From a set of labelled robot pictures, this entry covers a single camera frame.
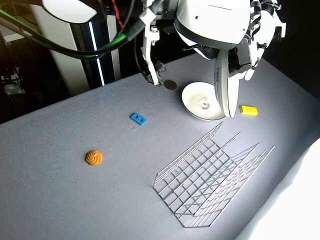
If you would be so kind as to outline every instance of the yellow sponge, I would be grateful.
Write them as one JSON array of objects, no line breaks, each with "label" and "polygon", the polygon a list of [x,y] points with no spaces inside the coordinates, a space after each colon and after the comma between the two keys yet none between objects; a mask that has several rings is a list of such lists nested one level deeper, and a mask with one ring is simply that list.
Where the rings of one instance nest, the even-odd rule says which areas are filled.
[{"label": "yellow sponge", "polygon": [[257,116],[258,115],[258,108],[254,106],[240,106],[240,112],[244,115],[251,115],[251,116]]}]

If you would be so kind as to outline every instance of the gray table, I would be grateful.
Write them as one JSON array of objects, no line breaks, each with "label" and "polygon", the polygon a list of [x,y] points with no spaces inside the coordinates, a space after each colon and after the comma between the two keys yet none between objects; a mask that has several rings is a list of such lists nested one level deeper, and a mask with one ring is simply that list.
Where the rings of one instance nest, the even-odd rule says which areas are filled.
[{"label": "gray table", "polygon": [[[167,64],[174,91],[140,74],[0,125],[0,235],[4,240],[230,240],[253,217],[277,183],[319,136],[320,104],[262,61],[240,83],[239,104],[257,117],[206,122],[181,102],[189,83],[212,83],[213,62],[198,55]],[[130,119],[138,112],[145,126]],[[218,123],[221,146],[236,154],[261,142],[276,145],[219,220],[183,228],[153,190],[156,174]],[[84,161],[104,153],[98,167]]]}]

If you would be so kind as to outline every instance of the machinery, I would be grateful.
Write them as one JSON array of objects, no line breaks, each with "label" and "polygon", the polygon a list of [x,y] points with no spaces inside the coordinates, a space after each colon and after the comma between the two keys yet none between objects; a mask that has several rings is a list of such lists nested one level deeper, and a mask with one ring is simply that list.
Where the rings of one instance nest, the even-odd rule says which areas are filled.
[{"label": "machinery", "polygon": [[[89,3],[80,0],[28,1],[41,5],[51,15],[68,23],[86,23],[97,14]],[[115,0],[112,3],[117,11]],[[189,49],[207,60],[215,59],[212,78],[215,95],[224,114],[232,118],[237,106],[239,80],[250,80],[272,40],[285,37],[286,24],[277,15],[280,9],[277,0],[143,0],[142,13],[135,23],[121,26],[122,30],[110,43],[94,51],[62,47],[1,9],[0,17],[6,21],[0,18],[0,24],[53,51],[81,60],[97,60],[132,41],[144,30],[141,50],[147,69],[143,73],[149,83],[157,86],[163,84],[161,72],[165,71],[165,66],[151,60],[152,46],[160,39],[156,21],[173,20],[175,30]]]}]

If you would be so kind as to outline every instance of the metal wire rack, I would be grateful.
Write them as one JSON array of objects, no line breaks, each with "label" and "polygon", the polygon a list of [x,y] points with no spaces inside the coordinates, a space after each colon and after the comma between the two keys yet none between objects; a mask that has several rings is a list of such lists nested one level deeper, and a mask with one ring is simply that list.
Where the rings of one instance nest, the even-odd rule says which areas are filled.
[{"label": "metal wire rack", "polygon": [[186,228],[211,226],[274,149],[254,158],[260,143],[229,157],[214,141],[222,122],[161,170],[154,189]]}]

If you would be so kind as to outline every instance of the screw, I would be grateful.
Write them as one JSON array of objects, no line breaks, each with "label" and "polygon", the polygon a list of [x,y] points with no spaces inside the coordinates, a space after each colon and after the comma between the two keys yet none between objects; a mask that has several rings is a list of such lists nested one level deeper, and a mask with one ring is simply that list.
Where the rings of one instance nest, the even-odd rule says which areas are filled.
[{"label": "screw", "polygon": [[157,26],[151,26],[151,27],[150,27],[150,31],[151,31],[152,33],[158,32]]}]

